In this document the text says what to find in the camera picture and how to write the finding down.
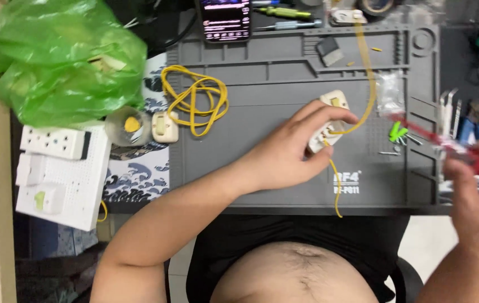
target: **blue pliers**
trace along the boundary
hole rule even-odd
[[[464,117],[460,123],[459,135],[457,137],[460,145],[467,145],[469,136],[475,135],[475,139],[479,140],[479,100],[474,99],[469,103],[468,115]]]

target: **smartphone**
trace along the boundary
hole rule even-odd
[[[252,0],[197,0],[204,38],[210,43],[251,38]]]

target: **green plastic bag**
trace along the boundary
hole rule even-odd
[[[0,10],[0,100],[23,124],[142,108],[145,62],[144,42],[101,0],[13,0]]]

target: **floor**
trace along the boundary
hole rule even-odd
[[[119,228],[127,219],[128,216],[116,215],[115,227]],[[426,281],[457,241],[457,234],[450,217],[411,217],[398,255],[413,265],[423,281]],[[188,303],[185,281],[194,245],[195,241],[192,240],[170,261],[169,281],[172,303]],[[392,287],[390,279],[386,283]]]

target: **person's left hand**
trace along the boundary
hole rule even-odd
[[[250,192],[306,182],[328,167],[333,154],[333,148],[327,146],[305,160],[308,141],[326,122],[337,120],[350,124],[358,121],[347,109],[314,100],[231,166],[248,176]]]

